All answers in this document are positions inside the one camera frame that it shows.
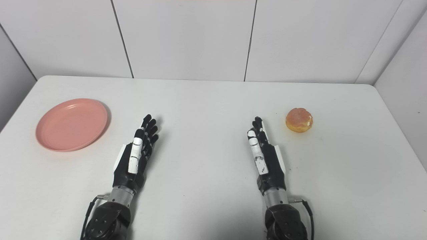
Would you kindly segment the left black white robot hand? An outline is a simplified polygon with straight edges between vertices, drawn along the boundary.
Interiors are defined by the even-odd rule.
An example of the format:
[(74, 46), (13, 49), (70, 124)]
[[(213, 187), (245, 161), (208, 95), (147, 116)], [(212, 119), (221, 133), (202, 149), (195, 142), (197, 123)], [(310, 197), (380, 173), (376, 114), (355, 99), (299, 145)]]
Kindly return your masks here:
[(125, 186), (134, 192), (145, 183), (145, 169), (159, 139), (156, 119), (150, 114), (143, 119), (131, 143), (124, 146), (113, 172), (113, 187)]

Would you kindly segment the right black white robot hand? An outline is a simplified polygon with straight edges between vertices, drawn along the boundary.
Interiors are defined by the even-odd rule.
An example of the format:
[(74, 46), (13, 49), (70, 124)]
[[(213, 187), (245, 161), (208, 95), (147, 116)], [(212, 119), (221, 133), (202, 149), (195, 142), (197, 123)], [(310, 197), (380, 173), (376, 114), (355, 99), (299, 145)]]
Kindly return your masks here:
[(257, 186), (261, 194), (270, 189), (287, 190), (282, 154), (278, 146), (269, 142), (261, 117), (256, 116), (252, 121), (247, 138), (258, 170)]

